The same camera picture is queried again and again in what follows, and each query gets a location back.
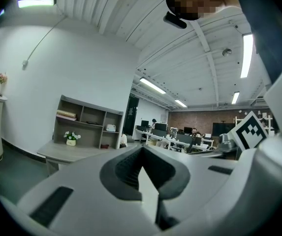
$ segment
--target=floor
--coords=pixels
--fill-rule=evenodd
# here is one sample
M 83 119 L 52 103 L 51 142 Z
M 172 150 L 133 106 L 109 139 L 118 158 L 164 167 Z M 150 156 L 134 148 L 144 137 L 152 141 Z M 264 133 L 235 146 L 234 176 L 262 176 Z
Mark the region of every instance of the floor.
M 0 195 L 16 204 L 33 186 L 47 178 L 45 163 L 24 156 L 3 145 L 0 161 Z

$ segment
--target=doorway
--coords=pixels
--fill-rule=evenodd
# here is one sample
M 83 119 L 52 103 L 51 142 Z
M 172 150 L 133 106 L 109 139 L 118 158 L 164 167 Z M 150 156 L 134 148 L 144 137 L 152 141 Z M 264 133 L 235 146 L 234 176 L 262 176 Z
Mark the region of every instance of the doorway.
M 126 113 L 125 113 L 125 122 L 123 125 L 124 133 L 126 135 L 133 135 L 134 123 L 136 117 L 137 106 L 139 104 L 139 98 L 134 97 L 130 93 L 129 101 L 127 103 Z

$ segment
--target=brick wall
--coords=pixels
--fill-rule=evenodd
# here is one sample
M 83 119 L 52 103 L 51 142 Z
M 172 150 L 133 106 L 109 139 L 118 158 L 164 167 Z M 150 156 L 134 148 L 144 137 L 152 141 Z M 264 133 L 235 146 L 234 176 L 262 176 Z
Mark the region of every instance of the brick wall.
M 169 112 L 168 115 L 168 127 L 175 127 L 183 129 L 184 127 L 196 128 L 201 134 L 212 134 L 213 122 L 221 123 L 222 120 L 225 123 L 234 123 L 234 119 L 237 116 L 238 119 L 245 118 L 245 112 L 249 113 L 251 110 L 242 110 L 241 113 L 238 110 L 222 110 L 222 111 L 201 111 L 201 112 Z M 260 110 L 261 113 L 272 113 L 269 109 Z M 257 115 L 258 109 L 254 109 L 253 112 Z

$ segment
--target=fluorescent light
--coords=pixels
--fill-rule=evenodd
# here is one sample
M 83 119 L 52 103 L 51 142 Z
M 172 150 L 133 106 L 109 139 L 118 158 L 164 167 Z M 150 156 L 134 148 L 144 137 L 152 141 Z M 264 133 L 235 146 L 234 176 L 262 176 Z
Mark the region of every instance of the fluorescent light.
M 243 57 L 243 66 L 241 69 L 240 78 L 246 78 L 248 76 L 251 57 L 252 57 L 252 48 L 253 48 L 253 37 L 252 34 L 243 36 L 244 42 L 244 57 Z
M 179 105 L 183 106 L 184 108 L 187 107 L 187 106 L 186 106 L 184 103 L 182 103 L 180 100 L 175 100 L 175 102 L 177 102 Z
M 239 94 L 240 94 L 239 92 L 234 92 L 234 97 L 233 97 L 233 101 L 231 102 L 231 104 L 236 104 Z
M 57 0 L 18 0 L 18 7 L 28 7 L 37 5 L 55 5 Z
M 155 89 L 156 91 L 162 93 L 162 94 L 166 93 L 164 90 L 161 90 L 159 87 L 156 87 L 152 82 L 149 82 L 147 79 L 145 79 L 143 77 L 140 79 L 140 81 L 145 83 L 146 85 L 150 86 L 151 88 Z
M 4 9 L 3 10 L 1 10 L 1 12 L 0 12 L 0 15 L 3 15 L 4 14 Z

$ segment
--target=black and white square marker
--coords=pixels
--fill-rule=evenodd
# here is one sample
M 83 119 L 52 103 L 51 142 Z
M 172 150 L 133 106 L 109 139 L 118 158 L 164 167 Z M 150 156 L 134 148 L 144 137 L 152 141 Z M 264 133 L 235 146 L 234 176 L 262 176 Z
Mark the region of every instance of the black and white square marker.
M 236 134 L 243 143 L 245 149 L 255 148 L 262 140 L 267 138 L 263 127 L 253 116 L 236 130 Z

